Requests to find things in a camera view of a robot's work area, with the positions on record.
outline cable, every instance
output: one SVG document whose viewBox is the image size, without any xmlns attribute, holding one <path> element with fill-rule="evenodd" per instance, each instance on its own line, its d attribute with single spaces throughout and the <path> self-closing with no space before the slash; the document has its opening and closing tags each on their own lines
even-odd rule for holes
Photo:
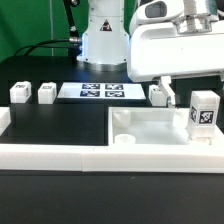
<svg viewBox="0 0 224 224">
<path fill-rule="evenodd" d="M 20 48 L 20 49 L 18 49 L 15 53 L 14 53 L 14 56 L 17 56 L 18 55 L 18 53 L 20 52 L 20 51 L 22 51 L 22 50 L 24 50 L 24 49 L 26 49 L 26 48 L 34 48 L 34 49 L 36 49 L 36 48 L 66 48 L 66 49 L 68 49 L 68 47 L 62 47 L 62 46 L 43 46 L 43 45 L 28 45 L 28 46 L 25 46 L 25 47 L 22 47 L 22 48 Z"/>
<path fill-rule="evenodd" d="M 39 46 L 42 46 L 42 45 L 54 44 L 54 43 L 67 43 L 67 42 L 69 42 L 69 39 L 57 39 L 57 40 L 43 41 L 43 42 L 40 42 L 40 43 L 30 47 L 30 49 L 24 55 L 28 56 L 33 50 L 35 50 L 36 48 L 38 48 Z"/>
</svg>

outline black cable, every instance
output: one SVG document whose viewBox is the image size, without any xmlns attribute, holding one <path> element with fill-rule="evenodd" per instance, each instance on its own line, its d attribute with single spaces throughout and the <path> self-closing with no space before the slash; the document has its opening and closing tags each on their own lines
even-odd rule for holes
<svg viewBox="0 0 224 224">
<path fill-rule="evenodd" d="M 79 37 L 79 32 L 75 27 L 75 22 L 74 22 L 72 10 L 70 7 L 73 4 L 70 0 L 63 0 L 63 2 L 64 2 L 65 12 L 66 12 L 67 19 L 68 19 L 68 24 L 70 27 L 70 35 L 71 35 L 71 37 Z"/>
<path fill-rule="evenodd" d="M 67 43 L 67 42 L 69 42 L 69 39 L 57 39 L 57 40 L 43 41 L 43 42 L 40 42 L 40 43 L 30 47 L 30 49 L 24 55 L 28 56 L 33 50 L 35 50 L 36 48 L 38 48 L 39 46 L 42 46 L 42 45 L 54 44 L 54 43 Z"/>
<path fill-rule="evenodd" d="M 24 49 L 26 49 L 26 48 L 34 48 L 35 47 L 35 49 L 36 48 L 66 48 L 66 49 L 68 49 L 68 47 L 62 47 L 62 46 L 43 46 L 43 45 L 28 45 L 28 46 L 25 46 L 25 47 L 22 47 L 22 48 L 20 48 L 20 49 L 18 49 L 15 53 L 14 53 L 14 56 L 17 56 L 17 54 L 20 52 L 20 51 L 22 51 L 22 50 L 24 50 Z"/>
</svg>

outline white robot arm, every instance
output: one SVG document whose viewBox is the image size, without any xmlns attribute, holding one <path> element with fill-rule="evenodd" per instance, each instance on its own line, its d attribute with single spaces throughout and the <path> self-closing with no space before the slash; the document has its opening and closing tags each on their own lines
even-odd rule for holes
<svg viewBox="0 0 224 224">
<path fill-rule="evenodd" d="M 168 0 L 160 2 L 169 5 Z M 172 21 L 164 21 L 162 16 L 159 23 L 150 24 L 150 19 L 145 19 L 147 24 L 136 26 L 127 65 L 128 75 L 134 82 L 163 76 L 188 78 L 223 74 L 224 21 L 218 21 L 215 1 L 179 2 L 184 5 L 183 14 L 175 18 L 177 12 L 173 13 Z M 138 13 L 137 10 L 134 18 L 140 18 Z"/>
</svg>

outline white platform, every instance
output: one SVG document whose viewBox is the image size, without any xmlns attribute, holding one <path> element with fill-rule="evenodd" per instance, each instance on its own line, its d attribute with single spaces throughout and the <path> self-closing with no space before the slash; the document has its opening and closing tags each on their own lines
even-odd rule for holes
<svg viewBox="0 0 224 224">
<path fill-rule="evenodd" d="M 141 84 L 63 83 L 58 98 L 70 99 L 145 99 Z"/>
<path fill-rule="evenodd" d="M 158 116 L 158 109 L 131 108 L 130 131 L 136 129 L 131 134 L 136 135 L 137 144 L 114 144 L 114 135 L 119 131 L 112 125 L 112 113 L 117 109 L 109 110 L 108 146 L 1 144 L 0 169 L 224 173 L 224 137 L 218 128 L 213 145 L 187 145 L 184 128 L 180 127 L 179 133 L 171 128 L 174 111 L 164 109 Z M 149 138 L 149 133 L 156 135 L 161 130 L 164 132 L 157 136 L 158 141 Z M 140 138 L 143 132 L 146 138 Z"/>
<path fill-rule="evenodd" d="M 0 136 L 9 126 L 10 123 L 11 123 L 11 116 L 9 107 L 0 107 Z"/>
</svg>

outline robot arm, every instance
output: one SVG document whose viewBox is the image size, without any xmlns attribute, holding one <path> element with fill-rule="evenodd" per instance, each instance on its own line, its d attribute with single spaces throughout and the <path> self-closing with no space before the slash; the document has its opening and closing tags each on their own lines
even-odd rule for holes
<svg viewBox="0 0 224 224">
<path fill-rule="evenodd" d="M 180 0 L 155 0 L 140 5 L 131 19 L 130 35 L 141 25 L 171 21 L 180 16 L 183 9 L 183 2 Z"/>
<path fill-rule="evenodd" d="M 146 16 L 146 10 L 141 7 L 157 1 L 140 6 L 133 16 L 132 22 L 137 21 L 137 25 L 133 29 L 127 64 L 132 81 L 159 79 L 161 82 L 163 76 L 191 78 L 223 74 L 224 21 L 218 21 L 215 1 L 178 1 L 183 3 L 184 11 L 179 16 L 174 13 L 169 21 L 163 16 L 156 20 L 146 18 L 150 15 Z M 169 7 L 169 1 L 160 2 Z M 159 87 L 164 95 L 171 93 L 168 85 L 164 88 L 159 84 Z"/>
</svg>

